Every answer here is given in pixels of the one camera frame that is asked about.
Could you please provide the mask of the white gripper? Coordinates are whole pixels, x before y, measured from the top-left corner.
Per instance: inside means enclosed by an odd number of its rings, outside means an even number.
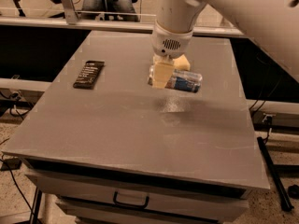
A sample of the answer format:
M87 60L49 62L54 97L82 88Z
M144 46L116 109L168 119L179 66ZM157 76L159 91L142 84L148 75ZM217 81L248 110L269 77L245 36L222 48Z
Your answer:
M153 51L152 86L164 89L174 72L174 60L183 55L193 34L192 22L156 21L151 35Z

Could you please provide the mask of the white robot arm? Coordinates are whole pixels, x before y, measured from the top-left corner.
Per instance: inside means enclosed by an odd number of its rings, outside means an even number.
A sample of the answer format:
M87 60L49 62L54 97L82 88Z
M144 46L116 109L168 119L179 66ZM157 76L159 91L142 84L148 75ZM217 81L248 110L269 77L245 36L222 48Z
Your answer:
M299 81L299 0L159 0L152 32L152 86L164 88L174 60L188 47L206 6L228 22Z

